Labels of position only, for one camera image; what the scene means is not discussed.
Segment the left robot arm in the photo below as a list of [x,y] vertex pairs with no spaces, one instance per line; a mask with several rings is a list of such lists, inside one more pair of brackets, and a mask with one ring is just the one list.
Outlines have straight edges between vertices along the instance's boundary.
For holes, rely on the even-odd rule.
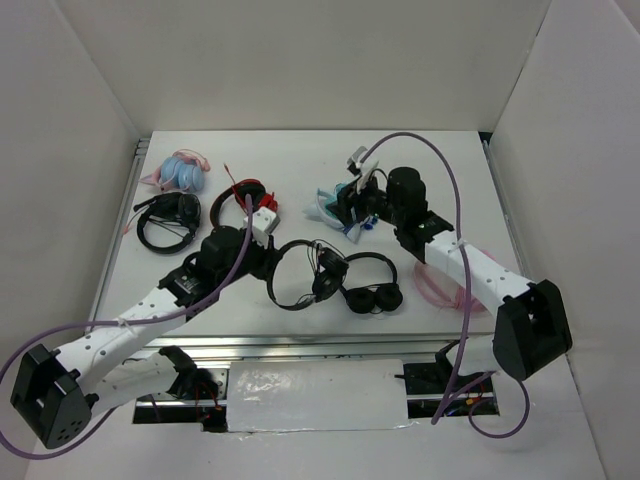
[[213,230],[199,251],[116,318],[86,324],[85,335],[54,349],[43,345],[45,333],[20,347],[11,405],[55,457],[85,439],[95,415],[162,389],[189,396],[197,368],[180,348],[138,361],[133,355],[204,312],[231,283],[264,278],[274,255],[272,235],[258,227]]

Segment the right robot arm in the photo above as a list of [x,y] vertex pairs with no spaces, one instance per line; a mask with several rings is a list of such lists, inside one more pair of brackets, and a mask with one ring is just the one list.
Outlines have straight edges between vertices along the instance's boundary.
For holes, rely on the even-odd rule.
[[361,176],[327,208],[346,225],[369,216],[393,225],[406,251],[463,287],[494,318],[493,335],[468,340],[463,360],[450,357],[436,366],[444,390],[461,389],[480,371],[503,371],[524,381],[572,348],[559,288],[522,277],[461,240],[453,225],[429,209],[417,170],[393,169],[385,189],[372,174]]

